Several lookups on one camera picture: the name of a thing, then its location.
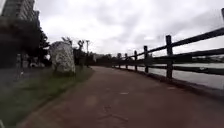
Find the rock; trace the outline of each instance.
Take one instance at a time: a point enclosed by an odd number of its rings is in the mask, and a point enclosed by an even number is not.
[[[66,41],[53,43],[49,48],[53,69],[59,73],[75,73],[72,44]]]

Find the sky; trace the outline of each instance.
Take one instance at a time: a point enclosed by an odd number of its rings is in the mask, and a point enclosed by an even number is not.
[[[143,45],[165,45],[166,35],[174,42],[223,27],[223,5],[224,0],[36,0],[35,9],[51,43],[68,36],[74,42],[90,40],[93,52],[131,55]],[[220,47],[224,37],[181,46],[174,53]]]

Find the paved walkway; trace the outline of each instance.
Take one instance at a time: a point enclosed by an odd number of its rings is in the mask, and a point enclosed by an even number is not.
[[[20,128],[223,128],[224,104],[109,68],[33,113]]]

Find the tall building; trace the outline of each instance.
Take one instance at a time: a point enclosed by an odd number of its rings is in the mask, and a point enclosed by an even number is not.
[[[34,0],[6,0],[2,16],[29,20],[33,13]]]
[[[39,11],[32,11],[32,13],[29,17],[29,20],[30,21],[38,21],[39,20],[39,14],[40,14]]]

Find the cloud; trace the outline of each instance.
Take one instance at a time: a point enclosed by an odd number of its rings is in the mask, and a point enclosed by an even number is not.
[[[115,54],[162,46],[168,34],[177,41],[223,27],[223,5],[223,0],[36,0],[35,9],[49,41],[89,39],[92,51]],[[215,41],[200,48],[224,46]],[[175,51],[200,50],[197,44]]]

